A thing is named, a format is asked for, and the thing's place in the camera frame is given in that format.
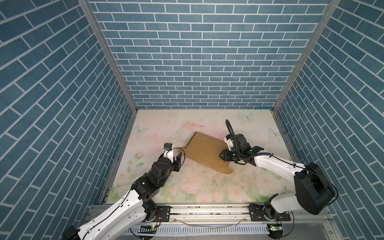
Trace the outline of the brown cardboard box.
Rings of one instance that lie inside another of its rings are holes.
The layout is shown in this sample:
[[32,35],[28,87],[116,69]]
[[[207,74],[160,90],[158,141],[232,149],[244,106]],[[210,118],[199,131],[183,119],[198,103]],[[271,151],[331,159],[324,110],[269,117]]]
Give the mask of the brown cardboard box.
[[224,141],[202,133],[195,133],[184,151],[187,158],[222,174],[230,175],[233,170],[229,167],[229,163],[220,158],[220,154],[225,149],[228,147]]

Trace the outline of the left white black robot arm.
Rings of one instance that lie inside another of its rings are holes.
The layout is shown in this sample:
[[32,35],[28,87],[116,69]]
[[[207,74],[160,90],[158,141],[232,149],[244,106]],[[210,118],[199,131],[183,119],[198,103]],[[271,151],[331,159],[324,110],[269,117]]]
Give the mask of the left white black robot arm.
[[88,223],[76,228],[68,227],[63,240],[115,240],[130,227],[152,220],[157,205],[152,198],[164,187],[172,172],[179,172],[182,157],[173,150],[164,151],[148,173],[138,178],[130,190],[115,204]]

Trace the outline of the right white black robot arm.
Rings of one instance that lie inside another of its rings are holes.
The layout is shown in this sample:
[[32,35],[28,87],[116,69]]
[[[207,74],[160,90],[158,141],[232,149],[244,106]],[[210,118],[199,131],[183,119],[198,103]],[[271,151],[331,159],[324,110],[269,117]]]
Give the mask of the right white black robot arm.
[[274,194],[264,203],[263,212],[271,221],[294,210],[318,215],[337,198],[336,188],[317,164],[295,163],[268,153],[259,146],[251,147],[242,134],[227,135],[225,143],[228,148],[220,153],[223,161],[263,168],[294,184],[291,194]]

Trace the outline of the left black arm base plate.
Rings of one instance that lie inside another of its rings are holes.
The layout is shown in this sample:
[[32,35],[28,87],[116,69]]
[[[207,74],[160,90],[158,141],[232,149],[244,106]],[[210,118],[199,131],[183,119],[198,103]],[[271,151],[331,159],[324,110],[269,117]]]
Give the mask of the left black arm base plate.
[[145,210],[145,222],[169,222],[171,206],[156,206],[156,208]]

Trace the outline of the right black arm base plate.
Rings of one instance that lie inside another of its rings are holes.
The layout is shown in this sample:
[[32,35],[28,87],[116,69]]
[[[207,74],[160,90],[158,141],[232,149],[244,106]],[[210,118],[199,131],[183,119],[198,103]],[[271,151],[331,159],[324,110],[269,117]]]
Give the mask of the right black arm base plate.
[[277,213],[269,206],[250,204],[248,205],[249,214],[252,222],[263,222],[263,221],[291,221],[289,212]]

